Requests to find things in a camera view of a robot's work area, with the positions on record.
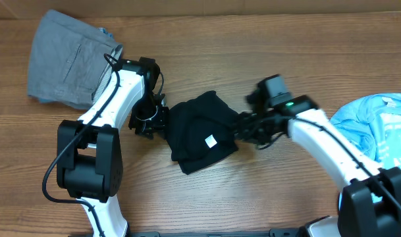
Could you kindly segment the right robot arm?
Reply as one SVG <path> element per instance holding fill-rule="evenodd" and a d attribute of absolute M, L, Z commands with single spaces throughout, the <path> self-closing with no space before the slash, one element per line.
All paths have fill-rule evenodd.
<path fill-rule="evenodd" d="M 299 236 L 401 236 L 401 170 L 384 169 L 354 147 L 308 96 L 246 98 L 236 137 L 266 149 L 287 135 L 323 167 L 339 189 L 337 216 L 305 224 Z"/>

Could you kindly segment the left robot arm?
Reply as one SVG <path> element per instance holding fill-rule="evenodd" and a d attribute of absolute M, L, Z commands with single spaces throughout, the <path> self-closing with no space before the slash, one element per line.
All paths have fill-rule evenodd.
<path fill-rule="evenodd" d="M 96 103 L 78 120 L 64 120 L 57 131 L 57 184 L 70 202 L 85 209 L 93 236 L 129 236 L 117 197 L 123 176 L 120 129 L 152 139 L 164 133 L 168 108 L 153 90 L 163 75 L 155 59 L 121 59 Z"/>

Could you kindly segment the black t-shirt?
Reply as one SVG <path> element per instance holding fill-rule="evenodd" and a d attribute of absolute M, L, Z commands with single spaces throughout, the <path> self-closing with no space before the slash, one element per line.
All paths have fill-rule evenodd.
<path fill-rule="evenodd" d="M 165 130 L 171 160 L 192 174 L 238 151 L 232 130 L 237 116 L 215 91 L 175 105 Z"/>

